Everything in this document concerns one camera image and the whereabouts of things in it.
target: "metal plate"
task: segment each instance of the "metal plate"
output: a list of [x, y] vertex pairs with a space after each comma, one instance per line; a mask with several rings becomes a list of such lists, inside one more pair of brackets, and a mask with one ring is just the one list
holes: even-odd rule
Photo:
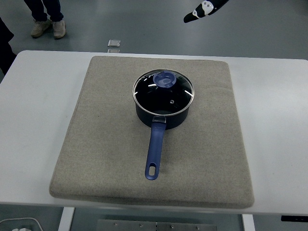
[[216, 225], [158, 222], [156, 231], [217, 231]]
[[108, 47], [120, 47], [120, 40], [109, 40]]
[[119, 49], [108, 49], [108, 53], [120, 53]]
[[217, 227], [206, 224], [99, 219], [96, 231], [217, 231]]
[[156, 222], [100, 219], [96, 231], [156, 231]]

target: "small clear object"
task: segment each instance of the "small clear object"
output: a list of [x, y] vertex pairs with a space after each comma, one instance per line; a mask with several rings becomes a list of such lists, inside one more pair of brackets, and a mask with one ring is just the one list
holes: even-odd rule
[[120, 53], [119, 49], [108, 49], [108, 53]]
[[109, 40], [108, 47], [120, 47], [120, 40]]

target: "white cable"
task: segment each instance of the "white cable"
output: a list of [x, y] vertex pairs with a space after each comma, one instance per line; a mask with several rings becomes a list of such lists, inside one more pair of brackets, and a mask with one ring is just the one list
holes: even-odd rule
[[39, 221], [36, 220], [35, 218], [10, 218], [10, 219], [4, 219], [4, 220], [2, 220], [2, 221], [0, 221], [0, 223], [1, 223], [1, 222], [4, 222], [4, 221], [7, 221], [7, 220], [25, 220], [25, 219], [35, 220], [35, 221], [37, 222], [37, 224], [39, 225], [40, 230], [41, 230], [41, 231], [44, 231], [44, 230], [42, 229], [42, 227], [41, 227]]

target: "beige felt mat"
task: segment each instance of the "beige felt mat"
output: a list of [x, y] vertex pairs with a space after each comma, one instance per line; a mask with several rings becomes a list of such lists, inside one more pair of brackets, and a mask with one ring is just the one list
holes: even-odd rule
[[[164, 136], [157, 180], [144, 176], [151, 128], [132, 87], [171, 69], [195, 98]], [[228, 64], [209, 60], [93, 57], [50, 183], [54, 197], [131, 205], [245, 208], [254, 202]]]

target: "white table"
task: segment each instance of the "white table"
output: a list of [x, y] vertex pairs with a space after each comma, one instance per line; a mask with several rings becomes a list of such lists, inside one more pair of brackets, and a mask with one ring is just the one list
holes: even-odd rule
[[[49, 183], [95, 55], [209, 59], [229, 64], [255, 203], [247, 209], [111, 205], [56, 199]], [[308, 61], [23, 51], [0, 84], [0, 203], [308, 214]]]

